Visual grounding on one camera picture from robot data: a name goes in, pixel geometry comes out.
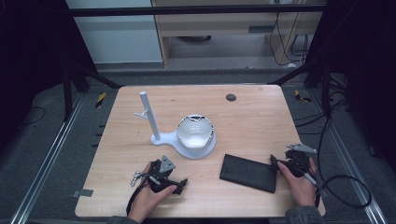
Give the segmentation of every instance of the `wooden table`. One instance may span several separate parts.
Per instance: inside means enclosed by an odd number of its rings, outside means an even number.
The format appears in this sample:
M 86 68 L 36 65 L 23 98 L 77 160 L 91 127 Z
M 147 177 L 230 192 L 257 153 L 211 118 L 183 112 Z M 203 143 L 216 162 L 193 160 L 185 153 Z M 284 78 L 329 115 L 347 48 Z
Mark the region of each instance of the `wooden table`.
M 160 132 L 170 133 L 190 114 L 208 117 L 217 144 L 197 161 L 181 157 L 169 146 L 150 142 L 149 121 L 134 115 L 144 111 L 139 92 L 145 91 Z M 226 95 L 236 100 L 230 102 Z M 177 168 L 171 180 L 188 178 L 181 195 L 171 195 L 152 217 L 283 217 L 294 206 L 286 179 L 278 174 L 276 192 L 269 193 L 219 179 L 224 154 L 270 163 L 284 159 L 287 144 L 300 143 L 283 92 L 271 85 L 133 86 L 121 88 L 110 113 L 81 196 L 79 217 L 125 216 L 134 192 L 135 171 L 166 155 Z M 323 205 L 319 208 L 324 214 Z

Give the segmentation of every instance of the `white cabinet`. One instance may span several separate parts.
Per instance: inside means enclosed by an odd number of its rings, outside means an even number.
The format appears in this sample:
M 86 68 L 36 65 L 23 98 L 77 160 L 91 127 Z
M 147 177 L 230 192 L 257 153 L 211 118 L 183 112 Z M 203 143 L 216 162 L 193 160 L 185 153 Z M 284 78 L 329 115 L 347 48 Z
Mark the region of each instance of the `white cabinet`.
M 70 8 L 151 7 L 149 0 L 66 0 Z M 95 64 L 162 63 L 153 16 L 76 17 Z

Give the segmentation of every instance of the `black metal bar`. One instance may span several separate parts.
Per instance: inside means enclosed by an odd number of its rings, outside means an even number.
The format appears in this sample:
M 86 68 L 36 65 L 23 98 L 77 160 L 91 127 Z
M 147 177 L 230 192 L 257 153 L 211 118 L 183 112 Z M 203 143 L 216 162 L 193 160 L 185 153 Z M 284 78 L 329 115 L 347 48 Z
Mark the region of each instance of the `black metal bar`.
M 114 7 L 77 8 L 46 11 L 46 14 L 69 15 L 73 17 L 142 16 L 175 14 L 219 14 L 219 13 L 258 13 L 258 12 L 315 12 L 324 11 L 326 4 L 290 5 L 235 5 L 235 6 L 193 6 L 193 7 Z
M 108 87 L 110 87 L 110 88 L 112 88 L 112 89 L 119 89 L 119 88 L 123 87 L 122 85 L 117 84 L 117 83 L 115 83 L 115 82 L 113 82 L 113 81 L 110 81 L 110 80 L 108 80 L 108 79 L 105 78 L 105 77 L 101 77 L 99 74 L 93 72 L 92 70 L 90 70 L 90 69 L 84 67 L 84 66 L 81 65 L 81 64 L 74 64 L 74 67 L 75 67 L 77 70 L 79 70 L 79 71 L 85 73 L 86 75 L 88 75 L 88 76 L 90 76 L 90 77 L 95 78 L 96 80 L 102 82 L 103 84 L 107 85 Z

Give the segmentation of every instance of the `cable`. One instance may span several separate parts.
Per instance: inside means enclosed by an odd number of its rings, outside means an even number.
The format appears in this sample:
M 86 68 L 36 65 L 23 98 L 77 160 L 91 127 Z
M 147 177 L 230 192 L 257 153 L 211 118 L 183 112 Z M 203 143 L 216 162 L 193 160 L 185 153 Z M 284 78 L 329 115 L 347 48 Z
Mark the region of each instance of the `cable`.
M 340 93 L 340 92 L 339 91 L 335 91 L 331 95 L 334 95 L 336 93 Z M 341 106 L 341 105 L 345 105 L 344 102 L 345 102 L 345 100 L 340 100 L 336 104 L 332 105 L 331 111 L 334 111 L 334 109 L 338 109 L 338 107 Z M 308 121 L 308 122 L 306 122 L 304 124 L 295 125 L 295 126 L 296 127 L 301 127 L 301 126 L 305 126 L 307 124 L 313 123 L 313 122 L 317 121 L 318 119 L 323 118 L 324 114 L 323 113 L 319 113 L 319 114 L 311 115 L 311 116 L 308 116 L 308 117 L 305 117 L 305 118 L 302 118 L 302 119 L 313 118 L 315 116 L 318 116 L 318 117 L 313 119 L 313 120 L 310 120 L 310 121 Z M 317 151 L 318 151 L 317 160 L 318 160 L 318 173 L 319 173 L 320 179 L 322 180 L 323 184 L 322 184 L 321 188 L 318 188 L 317 193 L 319 193 L 320 189 L 322 189 L 322 190 L 327 189 L 341 203 L 343 203 L 343 204 L 345 204 L 347 206 L 353 207 L 353 208 L 365 208 L 366 206 L 368 206 L 371 203 L 371 201 L 373 199 L 373 196 L 372 196 L 371 191 L 369 190 L 369 188 L 362 181 L 360 181 L 358 178 L 356 178 L 354 176 L 350 176 L 350 175 L 335 175 L 335 176 L 332 176 L 331 178 L 329 178 L 328 180 L 325 180 L 325 178 L 323 176 L 323 173 L 321 172 L 321 168 L 320 168 L 321 167 L 320 166 L 320 149 L 321 149 L 321 145 L 322 145 L 322 142 L 323 142 L 324 134 L 330 128 L 331 122 L 332 122 L 332 119 L 331 118 L 327 118 L 326 121 L 325 121 L 325 124 L 323 126 L 323 129 L 322 129 L 322 131 L 320 133 L 299 133 L 299 134 L 320 134 L 319 144 L 318 144 L 318 149 L 317 149 Z M 302 165 L 304 165 L 298 158 L 294 157 L 294 159 L 297 160 Z M 335 179 L 351 179 L 351 180 L 354 180 L 354 181 L 358 182 L 361 186 L 363 186 L 366 189 L 366 191 L 368 193 L 367 202 L 364 203 L 364 204 L 354 204 L 354 203 L 350 203 L 350 202 L 344 200 L 343 198 L 341 198 L 340 196 L 338 196 L 329 187 L 329 184 L 332 183 Z
M 271 48 L 271 51 L 273 52 L 275 61 L 276 61 L 277 65 L 287 65 L 287 64 L 289 64 L 289 63 L 296 63 L 296 62 L 299 62 L 298 60 L 293 60 L 293 59 L 289 58 L 289 56 L 288 56 L 288 54 L 287 54 L 287 52 L 286 52 L 285 44 L 283 43 L 283 39 L 282 39 L 281 34 L 280 34 L 278 20 L 279 20 L 279 12 L 276 13 L 276 21 L 275 21 L 274 29 L 273 29 L 273 32 L 270 34 L 270 39 L 269 39 L 270 48 Z M 272 36 L 273 36 L 273 33 L 274 33 L 275 29 L 277 29 L 277 32 L 278 32 L 278 34 L 279 34 L 279 37 L 280 37 L 279 39 L 280 39 L 280 43 L 282 44 L 283 53 L 285 54 L 286 58 L 289 60 L 288 63 L 279 63 L 279 62 L 276 60 L 275 52 L 274 52 L 274 49 L 272 48 L 272 45 L 271 45 L 271 43 L 272 43 Z
M 336 199 L 338 199 L 341 203 L 343 203 L 343 204 L 345 204 L 345 205 L 348 205 L 348 206 L 353 207 L 353 208 L 365 208 L 366 206 L 368 206 L 368 205 L 371 203 L 373 197 L 372 197 L 372 193 L 371 193 L 371 191 L 369 190 L 369 188 L 368 188 L 362 181 L 360 181 L 358 178 L 356 178 L 356 177 L 354 177 L 354 176 L 351 176 L 351 175 L 335 175 L 335 176 L 333 176 L 333 177 L 331 177 L 331 178 L 329 178 L 328 180 L 325 181 L 325 179 L 324 179 L 324 177 L 323 177 L 323 173 L 321 172 L 321 169 L 320 169 L 320 148 L 321 148 L 321 144 L 322 144 L 322 140 L 323 140 L 324 133 L 325 133 L 325 131 L 326 131 L 326 127 L 328 126 L 330 120 L 331 120 L 330 118 L 327 118 L 326 121 L 325 121 L 325 125 L 324 125 L 324 127 L 323 127 L 323 132 L 322 132 L 322 134 L 320 135 L 319 145 L 318 145 L 318 149 L 317 149 L 317 151 L 318 151 L 318 155 L 317 155 L 317 160 L 318 160 L 318 173 L 319 173 L 319 176 L 320 176 L 321 180 L 323 181 L 323 185 L 322 185 L 321 188 L 322 188 L 322 189 L 327 189 Z M 334 181 L 334 179 L 339 179 L 339 178 L 343 178 L 343 179 L 352 179 L 352 180 L 358 182 L 359 184 L 361 184 L 361 185 L 367 190 L 367 193 L 368 193 L 368 195 L 369 195 L 369 198 L 368 198 L 367 202 L 364 203 L 364 204 L 354 204 L 354 203 L 347 202 L 346 200 L 344 200 L 344 199 L 342 199 L 340 196 L 338 196 L 338 195 L 328 186 L 328 184 L 331 183 L 332 181 Z

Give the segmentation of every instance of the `hand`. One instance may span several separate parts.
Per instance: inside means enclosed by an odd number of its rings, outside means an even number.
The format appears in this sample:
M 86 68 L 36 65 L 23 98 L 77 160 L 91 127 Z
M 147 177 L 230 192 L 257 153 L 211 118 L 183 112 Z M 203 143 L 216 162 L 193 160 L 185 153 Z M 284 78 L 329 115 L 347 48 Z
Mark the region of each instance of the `hand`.
M 151 167 L 151 162 L 148 163 L 143 173 L 147 173 Z M 138 223 L 142 223 L 146 217 L 154 210 L 154 208 L 167 196 L 171 195 L 173 191 L 177 189 L 176 185 L 169 186 L 166 189 L 158 193 L 154 193 L 149 184 L 143 187 L 140 192 L 134 198 L 131 211 L 128 214 L 128 218 L 135 220 Z
M 309 165 L 315 173 L 317 167 L 314 164 L 314 160 L 309 158 Z M 280 161 L 277 163 L 280 172 L 286 177 L 290 185 L 291 195 L 294 201 L 299 206 L 315 206 L 315 185 L 313 185 L 305 176 L 295 177 L 287 166 L 282 164 Z

